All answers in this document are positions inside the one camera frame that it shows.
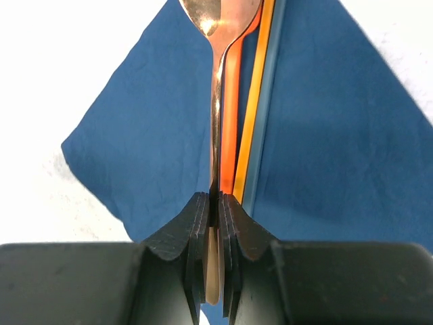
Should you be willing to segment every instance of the navy blue napkin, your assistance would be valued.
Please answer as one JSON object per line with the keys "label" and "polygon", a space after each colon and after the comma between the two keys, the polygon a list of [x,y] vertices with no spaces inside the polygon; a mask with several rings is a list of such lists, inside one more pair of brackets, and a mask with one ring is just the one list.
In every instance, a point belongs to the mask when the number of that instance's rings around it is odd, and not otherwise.
{"label": "navy blue napkin", "polygon": [[[244,43],[240,129],[257,32]],[[140,241],[208,190],[211,50],[164,8],[62,144]],[[433,251],[433,128],[336,0],[286,7],[254,218],[286,240],[414,241]],[[205,307],[211,324],[220,309]]]}

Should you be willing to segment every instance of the metal spoon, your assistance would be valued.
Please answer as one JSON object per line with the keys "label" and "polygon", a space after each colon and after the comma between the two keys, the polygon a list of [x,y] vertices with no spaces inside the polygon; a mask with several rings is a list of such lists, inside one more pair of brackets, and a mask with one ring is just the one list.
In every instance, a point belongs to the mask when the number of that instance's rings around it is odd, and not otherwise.
{"label": "metal spoon", "polygon": [[213,53],[210,101],[210,235],[207,258],[206,301],[219,301],[221,271],[218,256],[219,158],[221,142],[221,78],[225,56],[251,25],[262,0],[179,0],[197,29],[208,39]]}

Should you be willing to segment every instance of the white background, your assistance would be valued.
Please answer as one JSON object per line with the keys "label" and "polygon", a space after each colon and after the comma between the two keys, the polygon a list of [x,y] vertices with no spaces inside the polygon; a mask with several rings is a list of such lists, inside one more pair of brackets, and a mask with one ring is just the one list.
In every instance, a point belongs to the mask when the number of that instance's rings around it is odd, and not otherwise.
{"label": "white background", "polygon": [[[433,1],[342,2],[433,121]],[[129,240],[60,144],[163,3],[0,1],[0,243]]]}

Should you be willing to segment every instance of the orange utensil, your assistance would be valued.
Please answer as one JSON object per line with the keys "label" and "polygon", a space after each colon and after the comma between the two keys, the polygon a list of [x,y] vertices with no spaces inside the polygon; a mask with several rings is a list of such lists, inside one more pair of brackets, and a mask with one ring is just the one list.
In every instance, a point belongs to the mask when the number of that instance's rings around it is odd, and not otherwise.
{"label": "orange utensil", "polygon": [[242,45],[246,36],[254,32],[260,23],[261,7],[250,27],[230,47],[225,61],[223,138],[221,142],[220,190],[232,194],[235,178],[237,110],[239,106],[239,84],[242,60]]}

